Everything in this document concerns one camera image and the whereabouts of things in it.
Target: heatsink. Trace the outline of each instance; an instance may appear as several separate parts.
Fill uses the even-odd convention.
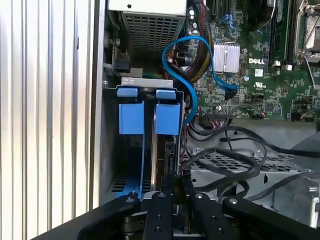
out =
[[[238,73],[240,69],[240,45],[235,43],[215,43],[213,65],[218,73]]]

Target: motherboard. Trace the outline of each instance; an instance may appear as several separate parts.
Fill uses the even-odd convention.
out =
[[[299,8],[299,0],[274,1],[276,3],[272,19],[255,31],[248,31],[248,1],[206,1],[214,41],[214,71],[222,80],[238,85],[238,93],[226,101],[224,91],[216,87],[212,69],[209,68],[194,84],[199,102],[198,115],[223,116],[238,105],[250,104],[264,112],[266,120],[320,121],[319,112],[308,113],[312,109],[320,108],[320,62],[298,63],[295,59],[294,43],[290,39],[290,35],[295,34],[291,25],[296,23],[293,19],[297,11],[294,9]],[[317,5],[320,0],[308,3]],[[299,31],[302,37],[299,37],[299,41],[306,41],[312,26],[315,27],[312,41],[316,45],[318,34],[320,40],[320,23],[318,24],[318,15],[312,17],[313,19],[305,18],[301,23]],[[188,19],[186,25],[189,35],[197,34],[192,18]],[[222,57],[218,56],[221,45],[222,51],[228,46],[233,46],[236,51],[231,55],[232,59],[239,58],[238,62],[233,63],[239,65],[236,71],[233,70],[232,63],[230,70],[226,70],[226,65],[221,67],[222,70],[219,69],[222,60]],[[197,46],[196,41],[189,46],[191,61],[197,54]],[[257,112],[249,108],[239,109],[234,116],[256,119]]]

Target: green circuit board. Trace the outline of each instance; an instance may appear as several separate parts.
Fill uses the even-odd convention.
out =
[[[275,28],[277,35],[282,35],[282,41],[287,34],[288,6],[283,4],[275,11],[276,20],[283,19],[282,26],[267,24],[255,32],[246,32],[245,16],[247,6],[245,1],[231,0],[231,14],[236,29],[220,24],[219,17],[212,19],[211,31],[215,43],[235,42],[240,46],[240,69],[238,73],[223,73],[218,76],[230,84],[238,85],[237,95],[225,101],[225,93],[215,86],[211,70],[208,70],[194,85],[198,95],[198,114],[224,115],[240,104],[252,104],[265,113],[266,120],[299,121],[299,116],[310,109],[320,108],[320,90],[312,89],[307,72],[303,66],[294,66],[293,70],[282,67],[272,67],[270,60],[270,28]],[[197,44],[189,47],[191,56],[197,53]],[[277,52],[276,59],[284,57],[283,52]],[[249,59],[263,61],[265,64],[252,63]],[[311,67],[315,82],[320,84],[320,65]],[[242,119],[252,119],[256,115],[253,110],[240,109],[235,116]],[[305,122],[319,122],[320,113],[308,115]]]

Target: blue plastic bracket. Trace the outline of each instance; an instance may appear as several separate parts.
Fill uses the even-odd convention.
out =
[[[155,93],[157,99],[176,100],[177,95],[174,90],[157,90]]]
[[[155,109],[155,133],[179,135],[180,104],[157,104]]]
[[[120,87],[116,95],[119,98],[136,98],[138,97],[138,88]]]
[[[145,133],[145,103],[119,104],[119,133],[140,135]]]

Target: metal side panel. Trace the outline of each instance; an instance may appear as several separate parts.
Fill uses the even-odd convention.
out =
[[[0,240],[92,208],[94,2],[0,0]]]

